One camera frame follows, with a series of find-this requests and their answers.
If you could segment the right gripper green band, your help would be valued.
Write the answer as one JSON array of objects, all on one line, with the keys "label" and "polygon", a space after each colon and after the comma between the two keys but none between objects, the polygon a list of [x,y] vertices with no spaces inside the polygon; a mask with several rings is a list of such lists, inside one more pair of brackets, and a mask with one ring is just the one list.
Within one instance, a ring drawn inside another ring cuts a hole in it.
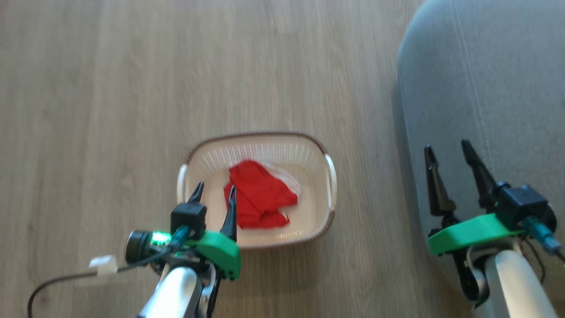
[{"label": "right gripper green band", "polygon": [[[472,169],[478,190],[478,203],[482,209],[493,211],[498,201],[498,183],[469,140],[462,140],[461,147],[465,161]],[[520,227],[507,228],[495,214],[482,215],[458,223],[454,215],[456,204],[446,191],[439,173],[439,163],[431,145],[425,147],[424,157],[430,214],[441,218],[441,230],[428,238],[428,247],[432,255],[442,255],[525,232]]]}]

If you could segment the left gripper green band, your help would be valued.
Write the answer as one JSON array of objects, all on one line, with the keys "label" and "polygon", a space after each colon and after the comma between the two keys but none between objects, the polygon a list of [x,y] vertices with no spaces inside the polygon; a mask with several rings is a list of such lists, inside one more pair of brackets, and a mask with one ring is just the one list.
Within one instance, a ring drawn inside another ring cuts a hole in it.
[{"label": "left gripper green band", "polygon": [[[204,182],[200,181],[187,200],[187,204],[201,205]],[[206,230],[198,240],[188,240],[176,252],[194,251],[221,270],[229,280],[240,279],[242,259],[237,244],[237,193],[230,185],[227,193],[227,211],[219,231]]]}]

